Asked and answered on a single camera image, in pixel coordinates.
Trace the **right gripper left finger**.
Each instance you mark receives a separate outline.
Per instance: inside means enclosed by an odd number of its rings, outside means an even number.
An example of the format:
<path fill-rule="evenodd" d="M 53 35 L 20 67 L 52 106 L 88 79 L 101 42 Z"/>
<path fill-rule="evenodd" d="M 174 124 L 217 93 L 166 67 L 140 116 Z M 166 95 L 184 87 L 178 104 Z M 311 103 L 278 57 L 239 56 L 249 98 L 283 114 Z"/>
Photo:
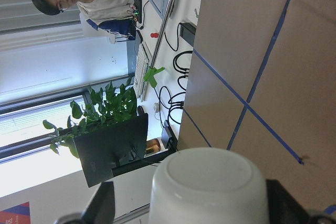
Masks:
<path fill-rule="evenodd" d="M 113 223 L 115 218 L 114 183 L 103 182 L 86 209 L 80 213 L 68 214 L 54 223 Z"/>

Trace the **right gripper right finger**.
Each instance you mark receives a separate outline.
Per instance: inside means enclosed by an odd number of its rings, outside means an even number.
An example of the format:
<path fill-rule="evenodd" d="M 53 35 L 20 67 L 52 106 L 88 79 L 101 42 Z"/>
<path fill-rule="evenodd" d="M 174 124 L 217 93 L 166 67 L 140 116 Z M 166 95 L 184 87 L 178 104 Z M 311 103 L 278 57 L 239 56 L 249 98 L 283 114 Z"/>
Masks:
<path fill-rule="evenodd" d="M 305 210 L 275 179 L 266 180 L 270 223 L 335 223 L 330 212 L 335 206 L 323 212 Z"/>

